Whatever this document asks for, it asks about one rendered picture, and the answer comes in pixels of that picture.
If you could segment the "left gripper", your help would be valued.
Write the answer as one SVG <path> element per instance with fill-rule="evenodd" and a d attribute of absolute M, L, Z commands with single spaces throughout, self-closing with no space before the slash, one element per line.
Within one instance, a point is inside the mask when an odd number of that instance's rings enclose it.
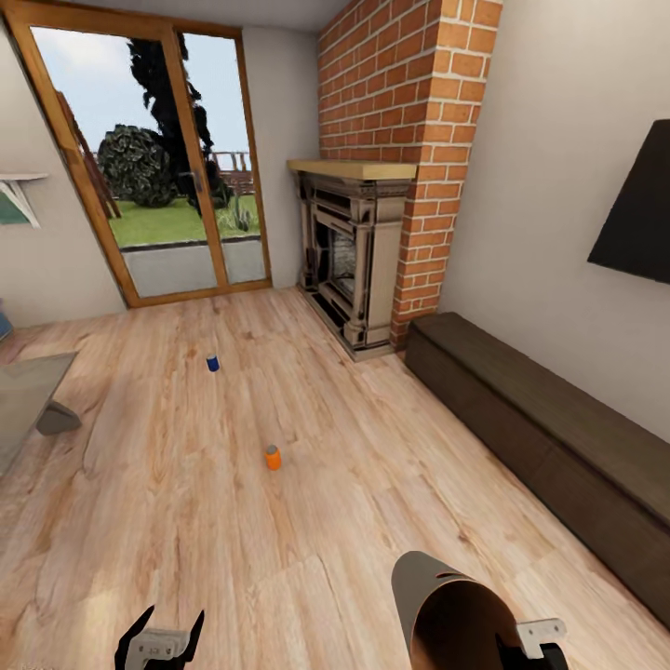
<path fill-rule="evenodd" d="M 146 612 L 127 630 L 127 633 L 118 641 L 118 650 L 114 653 L 115 670 L 125 670 L 127 653 L 130 640 L 136 637 L 150 619 L 150 616 L 155 610 L 155 606 L 151 606 Z M 186 651 L 179 656 L 174 656 L 171 660 L 150 660 L 144 670 L 183 670 L 185 662 L 191 662 L 194 659 L 194 653 L 198 644 L 200 632 L 204 623 L 205 612 L 202 611 L 198 620 L 194 623 L 194 628 L 190 633 L 190 643 Z"/>

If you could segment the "trash can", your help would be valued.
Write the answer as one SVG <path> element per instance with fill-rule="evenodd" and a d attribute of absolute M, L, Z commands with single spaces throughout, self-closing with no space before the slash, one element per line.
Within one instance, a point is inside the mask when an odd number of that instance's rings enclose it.
<path fill-rule="evenodd" d="M 412 670 L 503 670 L 498 639 L 521 646 L 495 591 L 425 552 L 403 554 L 391 586 Z"/>

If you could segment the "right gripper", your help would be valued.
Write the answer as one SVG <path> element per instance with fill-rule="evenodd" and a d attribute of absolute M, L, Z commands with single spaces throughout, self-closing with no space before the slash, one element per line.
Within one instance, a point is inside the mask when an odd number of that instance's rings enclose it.
<path fill-rule="evenodd" d="M 521 647 L 499 646 L 503 670 L 569 670 L 563 651 L 556 643 L 540 643 L 542 658 L 528 660 Z"/>

